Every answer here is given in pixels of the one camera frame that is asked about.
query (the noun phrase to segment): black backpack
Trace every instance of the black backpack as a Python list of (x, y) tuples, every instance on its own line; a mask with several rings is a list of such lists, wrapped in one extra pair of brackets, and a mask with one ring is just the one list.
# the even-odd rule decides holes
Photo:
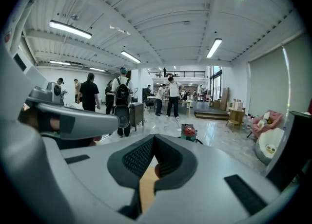
[(116, 78), (118, 82), (118, 87), (116, 89), (116, 106), (128, 106), (130, 103), (130, 92), (128, 89), (128, 84), (130, 79), (127, 80), (127, 83), (121, 84), (120, 79)]

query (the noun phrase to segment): railing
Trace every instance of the railing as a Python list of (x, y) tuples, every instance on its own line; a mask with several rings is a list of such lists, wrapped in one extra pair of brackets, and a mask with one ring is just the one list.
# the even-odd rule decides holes
[[(149, 73), (151, 78), (163, 78), (164, 72)], [(205, 77), (205, 71), (167, 71), (166, 77)]]

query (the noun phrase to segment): pink chair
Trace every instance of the pink chair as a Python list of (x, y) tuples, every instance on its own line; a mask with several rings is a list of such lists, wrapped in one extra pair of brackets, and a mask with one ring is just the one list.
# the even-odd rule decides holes
[(271, 129), (275, 129), (283, 117), (283, 114), (278, 113), (278, 112), (274, 112), (271, 110), (268, 110), (267, 112), (270, 112), (270, 119), (272, 119), (273, 123), (271, 123), (269, 125), (265, 125), (262, 128), (259, 128), (257, 124), (261, 119), (263, 119), (263, 116), (253, 119), (253, 126), (252, 126), (252, 132), (251, 133), (253, 133), (256, 138), (258, 138), (261, 133), (264, 133), (264, 132), (271, 130)]

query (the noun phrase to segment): desk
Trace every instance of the desk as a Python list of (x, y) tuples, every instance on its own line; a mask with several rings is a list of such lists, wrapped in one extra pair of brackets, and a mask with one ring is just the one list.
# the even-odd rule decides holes
[(134, 127), (137, 130), (137, 124), (142, 122), (144, 125), (144, 104), (143, 103), (134, 103), (130, 106), (130, 126)]
[(179, 100), (179, 104), (188, 104), (189, 105), (189, 115), (190, 115), (190, 111), (191, 111), (191, 100), (186, 100), (186, 101), (184, 101), (184, 100)]
[(225, 126), (227, 126), (228, 123), (231, 123), (233, 125), (233, 128), (232, 128), (232, 132), (233, 132), (235, 125), (238, 125), (240, 127), (245, 111), (235, 110), (233, 107), (229, 107), (229, 111), (230, 111), (230, 117)]

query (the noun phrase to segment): ceiling light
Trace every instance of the ceiling light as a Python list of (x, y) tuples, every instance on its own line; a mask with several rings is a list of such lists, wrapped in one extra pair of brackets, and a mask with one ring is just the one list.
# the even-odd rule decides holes
[(129, 59), (132, 59), (132, 60), (135, 61), (136, 63), (141, 63), (140, 60), (138, 60), (137, 58), (135, 58), (134, 56), (132, 56), (130, 53), (127, 53), (126, 51), (122, 51), (121, 54), (122, 54), (122, 55), (125, 55), (125, 56), (128, 57)]
[(65, 63), (65, 62), (58, 62), (58, 61), (50, 61), (50, 63), (53, 63), (53, 64), (59, 64), (59, 65), (66, 65), (66, 66), (70, 66), (70, 63)]
[(67, 24), (64, 24), (64, 23), (61, 23), (61, 22), (58, 22), (55, 20), (50, 20), (49, 26), (53, 27), (53, 28), (60, 29), (60, 30), (67, 31), (67, 32), (75, 34), (75, 35), (79, 35), (81, 37), (85, 37), (87, 39), (90, 39), (92, 37), (92, 34), (86, 32), (86, 31), (83, 31), (77, 27), (73, 27), (71, 25), (67, 25)]
[(94, 70), (94, 71), (106, 72), (105, 70), (101, 70), (101, 69), (93, 68), (93, 67), (90, 67), (90, 69), (91, 69), (91, 70)]
[(221, 42), (222, 42), (222, 39), (215, 39), (212, 48), (210, 49), (209, 53), (207, 54), (207, 58), (211, 58), (212, 55), (214, 55), (214, 52), (216, 51), (218, 46), (221, 44)]

